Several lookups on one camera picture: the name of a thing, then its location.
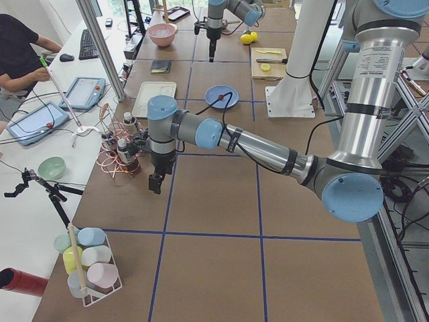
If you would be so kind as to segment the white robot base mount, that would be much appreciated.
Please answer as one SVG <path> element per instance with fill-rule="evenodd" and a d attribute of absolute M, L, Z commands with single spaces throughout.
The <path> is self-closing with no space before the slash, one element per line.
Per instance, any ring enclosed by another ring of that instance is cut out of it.
<path fill-rule="evenodd" d="M 310 74 L 330 25 L 336 1 L 302 2 L 286 75 L 276 87 L 267 87 L 269 117 L 315 117 Z"/>

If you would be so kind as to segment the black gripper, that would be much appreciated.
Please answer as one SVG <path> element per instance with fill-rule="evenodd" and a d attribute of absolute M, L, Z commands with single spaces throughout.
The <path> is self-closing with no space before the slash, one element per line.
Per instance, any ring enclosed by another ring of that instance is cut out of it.
<path fill-rule="evenodd" d="M 217 41 L 221 38 L 222 20 L 221 19 L 206 19 L 196 21 L 194 23 L 194 33 L 199 34 L 200 29 L 206 30 L 206 36 L 210 40 L 209 44 L 209 62 L 214 62 Z"/>
<path fill-rule="evenodd" d="M 149 175 L 149 190 L 159 195 L 161 193 L 162 183 L 167 174 L 172 174 L 173 165 L 176 161 L 176 149 L 168 148 L 168 151 L 162 151 L 164 146 L 172 143 L 153 141 L 149 136 L 149 131 L 145 129 L 131 136 L 131 141 L 127 143 L 127 151 L 131 156 L 140 152 L 149 152 L 150 160 L 154 166 L 154 172 Z"/>

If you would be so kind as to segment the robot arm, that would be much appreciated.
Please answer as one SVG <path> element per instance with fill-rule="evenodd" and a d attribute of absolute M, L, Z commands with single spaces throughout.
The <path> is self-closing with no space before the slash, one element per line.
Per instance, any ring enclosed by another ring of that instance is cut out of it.
<path fill-rule="evenodd" d="M 214 62 L 217 41 L 221 38 L 223 28 L 224 10 L 230 11 L 243 23 L 251 27 L 265 16 L 265 5 L 262 1 L 242 0 L 210 0 L 208 13 L 202 21 L 194 23 L 194 33 L 199 34 L 200 29 L 206 30 L 206 36 L 210 40 L 209 62 Z"/>
<path fill-rule="evenodd" d="M 302 1 L 302 8 L 284 78 L 267 96 L 274 117 L 306 117 L 311 107 L 310 74 L 330 25 L 336 1 Z M 195 23 L 210 40 L 213 62 L 221 38 L 224 10 L 253 26 L 265 16 L 262 1 L 208 1 L 208 16 Z M 327 158 L 281 146 L 214 117 L 178 109 L 169 96 L 152 97 L 147 104 L 148 139 L 154 173 L 149 190 L 161 193 L 165 175 L 176 161 L 176 140 L 213 150 L 247 156 L 266 169 L 292 176 L 313 191 L 324 208 L 348 222 L 362 222 L 383 205 L 377 153 L 391 115 L 406 48 L 420 37 L 428 1 L 346 1 L 343 49 L 359 50 L 346 103 L 339 144 Z"/>

